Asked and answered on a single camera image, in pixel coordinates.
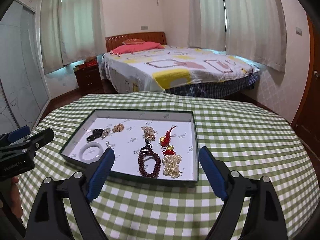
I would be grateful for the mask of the person's left hand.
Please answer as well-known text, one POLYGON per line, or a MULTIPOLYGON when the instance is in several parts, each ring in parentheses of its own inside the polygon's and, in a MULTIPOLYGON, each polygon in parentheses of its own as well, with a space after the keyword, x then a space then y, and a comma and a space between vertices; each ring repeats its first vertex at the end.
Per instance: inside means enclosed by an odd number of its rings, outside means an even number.
POLYGON ((7 223, 16 227, 21 225, 23 209, 18 188, 20 180, 18 176, 1 182, 1 216, 7 223))

